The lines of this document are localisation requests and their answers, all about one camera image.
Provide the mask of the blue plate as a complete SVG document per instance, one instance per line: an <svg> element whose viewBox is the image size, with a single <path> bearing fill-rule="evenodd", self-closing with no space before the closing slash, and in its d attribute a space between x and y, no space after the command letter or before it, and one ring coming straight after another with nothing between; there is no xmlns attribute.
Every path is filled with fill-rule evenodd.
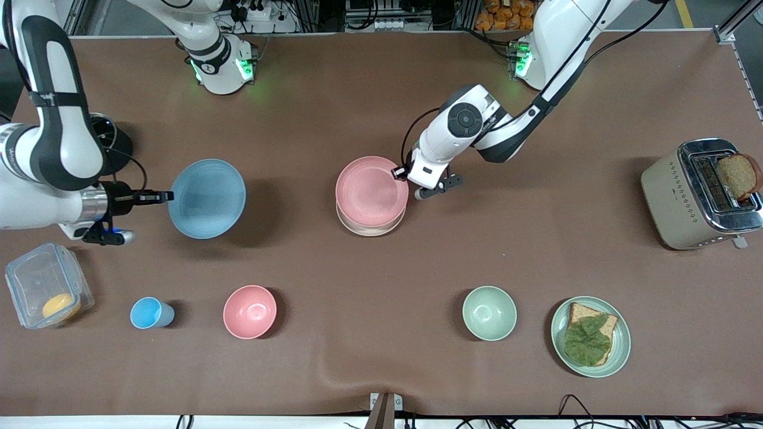
<svg viewBox="0 0 763 429"><path fill-rule="evenodd" d="M175 179L169 217L183 235L208 240L237 223L246 205L246 184L240 172L219 158L191 163Z"/></svg>

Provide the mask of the brown table cover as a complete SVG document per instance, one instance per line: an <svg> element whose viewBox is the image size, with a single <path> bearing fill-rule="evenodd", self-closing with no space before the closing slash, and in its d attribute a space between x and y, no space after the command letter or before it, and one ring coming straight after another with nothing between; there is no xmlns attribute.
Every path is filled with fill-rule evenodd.
<svg viewBox="0 0 763 429"><path fill-rule="evenodd" d="M409 125L479 83L511 114L535 93L465 33L278 36L256 82L216 96L169 38L80 39L90 109L134 141L151 188L202 158L246 181L240 221L183 236L166 206L116 225L101 247L60 228L0 231L0 415L284 415L357 412L397 393L423 415L551 415L574 394L599 415L763 413L763 232L670 251L641 192L678 145L723 138L763 162L763 124L733 47L708 32L645 32L600 54L512 160L456 158L465 182L411 199L383 237L341 225L334 187L360 157L399 160ZM19 323L11 261L46 243L76 255L93 306L65 324ZM224 326L225 302L259 285L277 315L259 338ZM494 285L517 326L477 339L461 305ZM588 378L553 350L553 310L578 296L613 305L629 359ZM171 305L137 329L136 301Z"/></svg>

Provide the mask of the grey metal bracket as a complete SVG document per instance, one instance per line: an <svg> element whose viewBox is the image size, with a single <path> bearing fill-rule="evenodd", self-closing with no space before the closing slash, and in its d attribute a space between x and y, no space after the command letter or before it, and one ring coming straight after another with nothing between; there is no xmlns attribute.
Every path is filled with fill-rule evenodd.
<svg viewBox="0 0 763 429"><path fill-rule="evenodd" d="M365 429L395 429L395 413L403 410L402 397L395 393L378 393L373 399Z"/></svg>

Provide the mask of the blue cup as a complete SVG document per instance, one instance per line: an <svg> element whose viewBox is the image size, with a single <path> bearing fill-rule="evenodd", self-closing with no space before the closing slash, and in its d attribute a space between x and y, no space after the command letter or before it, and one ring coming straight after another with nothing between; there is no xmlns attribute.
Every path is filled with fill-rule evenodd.
<svg viewBox="0 0 763 429"><path fill-rule="evenodd" d="M139 299L130 311L131 324L137 329L166 328L174 318L174 308L155 297Z"/></svg>

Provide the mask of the bag of orange fruit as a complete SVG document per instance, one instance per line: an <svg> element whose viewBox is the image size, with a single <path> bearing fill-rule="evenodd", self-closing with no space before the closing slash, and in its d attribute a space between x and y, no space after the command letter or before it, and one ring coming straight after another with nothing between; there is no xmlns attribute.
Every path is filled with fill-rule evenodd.
<svg viewBox="0 0 763 429"><path fill-rule="evenodd" d="M474 20L477 32L532 30L542 0L480 0Z"/></svg>

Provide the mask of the white power strip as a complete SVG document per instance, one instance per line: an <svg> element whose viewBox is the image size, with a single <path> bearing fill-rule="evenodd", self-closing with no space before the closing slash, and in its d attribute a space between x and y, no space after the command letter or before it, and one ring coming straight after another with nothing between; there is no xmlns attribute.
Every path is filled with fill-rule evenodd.
<svg viewBox="0 0 763 429"><path fill-rule="evenodd" d="M219 26L231 33L297 33L302 30L295 8L286 0L227 0Z"/></svg>

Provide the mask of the pink plate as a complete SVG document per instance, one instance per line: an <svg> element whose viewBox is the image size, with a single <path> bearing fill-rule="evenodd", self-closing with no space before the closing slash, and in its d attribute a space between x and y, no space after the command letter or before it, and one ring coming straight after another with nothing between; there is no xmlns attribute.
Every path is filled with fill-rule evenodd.
<svg viewBox="0 0 763 429"><path fill-rule="evenodd" d="M336 209L349 229L392 230L408 207L408 183L393 178L388 158L361 157L343 168L335 185Z"/></svg>

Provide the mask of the green lettuce leaf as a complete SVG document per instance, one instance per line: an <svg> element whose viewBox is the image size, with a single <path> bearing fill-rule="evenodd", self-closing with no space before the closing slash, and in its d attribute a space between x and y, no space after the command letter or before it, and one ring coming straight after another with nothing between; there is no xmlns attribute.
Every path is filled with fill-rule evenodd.
<svg viewBox="0 0 763 429"><path fill-rule="evenodd" d="M599 314L569 324L564 350L571 361L580 366L599 366L599 361L612 347L612 340L601 331L608 318L608 314Z"/></svg>

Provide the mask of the green bowl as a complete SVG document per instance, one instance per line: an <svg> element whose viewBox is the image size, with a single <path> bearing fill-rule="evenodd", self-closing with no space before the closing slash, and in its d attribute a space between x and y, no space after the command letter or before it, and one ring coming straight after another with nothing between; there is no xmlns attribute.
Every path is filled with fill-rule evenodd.
<svg viewBox="0 0 763 429"><path fill-rule="evenodd" d="M494 285L469 291L461 305L466 328L480 340L498 341L517 326L518 311L512 296Z"/></svg>

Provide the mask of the clear plastic container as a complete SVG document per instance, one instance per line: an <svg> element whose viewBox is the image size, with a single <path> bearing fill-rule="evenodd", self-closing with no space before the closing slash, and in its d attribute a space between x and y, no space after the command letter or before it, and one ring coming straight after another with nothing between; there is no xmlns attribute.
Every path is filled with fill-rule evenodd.
<svg viewBox="0 0 763 429"><path fill-rule="evenodd" d="M76 255L59 244L43 244L11 261L6 266L5 279L19 323L27 329L65 324L94 304L94 296ZM45 303L61 293L79 296L79 312L63 321L44 318Z"/></svg>

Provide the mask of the aluminium frame profile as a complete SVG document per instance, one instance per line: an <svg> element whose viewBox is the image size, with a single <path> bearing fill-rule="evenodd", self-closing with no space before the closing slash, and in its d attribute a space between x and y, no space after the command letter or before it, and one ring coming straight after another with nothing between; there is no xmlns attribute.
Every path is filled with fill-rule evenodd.
<svg viewBox="0 0 763 429"><path fill-rule="evenodd" d="M763 0L744 0L735 11L725 18L720 25L713 27L715 40L719 45L733 43L736 38L733 35L739 25L751 17L758 8L763 7Z"/></svg>
<svg viewBox="0 0 763 429"><path fill-rule="evenodd" d="M69 36L100 36L113 0L57 0Z"/></svg>

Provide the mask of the bread slice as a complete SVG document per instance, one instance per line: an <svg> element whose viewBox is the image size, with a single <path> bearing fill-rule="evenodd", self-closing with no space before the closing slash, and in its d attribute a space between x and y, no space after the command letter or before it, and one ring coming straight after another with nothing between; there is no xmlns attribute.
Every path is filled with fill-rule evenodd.
<svg viewBox="0 0 763 429"><path fill-rule="evenodd" d="M586 316L599 315L599 314L607 314L607 313L606 312L602 312L602 310L592 309L591 307L588 307L588 306L583 305L583 304L579 304L577 302L572 303L572 304L570 304L569 323L567 324L567 327L569 326L569 324L571 324L572 322L577 321L580 318L583 318L583 317L586 317ZM603 366L603 364L606 363L606 361L607 361L607 359L609 357L609 354L610 354L611 350L613 349L614 329L618 325L618 321L619 321L618 317L616 317L614 315L611 315L611 314L608 314L608 315L609 315L608 322L605 323L605 326L602 326L602 329L600 329L600 331L603 334L607 335L608 338L612 340L612 347L607 352L607 354L602 359L602 361L599 361L599 366Z"/></svg>

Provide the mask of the beige plate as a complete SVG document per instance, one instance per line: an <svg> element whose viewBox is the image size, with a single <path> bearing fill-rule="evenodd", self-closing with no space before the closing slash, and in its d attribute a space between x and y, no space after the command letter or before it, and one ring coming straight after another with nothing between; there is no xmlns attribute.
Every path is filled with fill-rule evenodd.
<svg viewBox="0 0 763 429"><path fill-rule="evenodd" d="M395 228L400 225L402 222L404 215L406 213L406 209L403 209L403 212L398 215L398 217L393 220L392 223L387 223L386 225L382 225L381 227L367 227L364 225L360 225L360 223L356 223L353 220L346 217L346 215L342 212L340 205L336 203L336 214L338 218L340 219L340 222L342 225L349 231L351 231L354 234L363 236L363 237L379 237L385 234L388 234L395 230Z"/></svg>

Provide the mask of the yellow round food piece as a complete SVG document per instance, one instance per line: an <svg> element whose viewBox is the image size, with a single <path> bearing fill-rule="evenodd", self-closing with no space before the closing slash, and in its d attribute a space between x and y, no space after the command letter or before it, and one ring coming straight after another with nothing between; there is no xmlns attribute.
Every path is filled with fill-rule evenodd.
<svg viewBox="0 0 763 429"><path fill-rule="evenodd" d="M79 312L81 299L69 293L61 293L50 298L42 309L42 315L46 319L60 319L61 321L70 318Z"/></svg>

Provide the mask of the pink bowl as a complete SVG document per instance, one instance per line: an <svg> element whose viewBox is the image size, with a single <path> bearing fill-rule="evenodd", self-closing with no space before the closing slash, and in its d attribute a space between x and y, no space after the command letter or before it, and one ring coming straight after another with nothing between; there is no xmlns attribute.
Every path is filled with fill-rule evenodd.
<svg viewBox="0 0 763 429"><path fill-rule="evenodd" d="M265 335L275 322L277 303L272 293L259 285L238 288L227 299L222 318L227 331L237 339Z"/></svg>

